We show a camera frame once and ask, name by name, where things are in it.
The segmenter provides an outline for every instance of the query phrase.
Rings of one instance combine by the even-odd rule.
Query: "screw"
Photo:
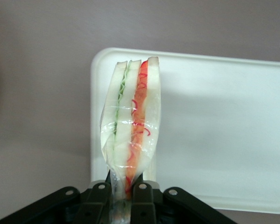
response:
[[[171,194],[171,195],[177,195],[177,191],[174,190],[174,189],[170,189],[170,190],[169,190],[169,194]]]
[[[99,186],[98,186],[98,189],[104,189],[106,186],[104,185],[104,184],[100,184]]]
[[[68,190],[67,192],[65,192],[65,195],[72,195],[74,193],[74,191],[73,190]]]
[[[140,188],[140,189],[146,189],[146,188],[147,188],[147,185],[144,184],[144,183],[142,183],[142,184],[139,185],[139,188]]]

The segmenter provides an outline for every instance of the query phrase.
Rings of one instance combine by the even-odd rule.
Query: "white tray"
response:
[[[157,182],[217,209],[280,213],[280,63],[109,48],[91,66],[91,180],[105,179],[99,120],[116,62],[158,56]]]

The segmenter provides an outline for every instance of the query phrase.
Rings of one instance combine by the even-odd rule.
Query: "black plastic mount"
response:
[[[0,224],[108,224],[112,189],[105,181],[80,193],[62,188],[3,218]],[[235,224],[185,190],[162,193],[140,176],[133,185],[131,224]]]

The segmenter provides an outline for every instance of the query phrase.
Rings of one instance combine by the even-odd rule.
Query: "tomato slice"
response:
[[[125,192],[127,199],[131,198],[131,184],[134,179],[138,167],[140,153],[142,151],[143,133],[149,130],[144,127],[145,124],[145,99],[147,96],[147,68],[148,60],[144,61],[140,66],[137,78],[137,87],[132,100],[136,105],[132,112],[133,127],[131,144],[129,146],[129,158],[126,164],[126,185]]]

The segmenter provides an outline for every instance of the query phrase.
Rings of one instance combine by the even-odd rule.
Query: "clear plastic bag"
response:
[[[117,63],[101,117],[101,147],[111,171],[113,217],[121,220],[113,223],[128,223],[131,186],[152,164],[160,118],[158,58],[142,64]]]

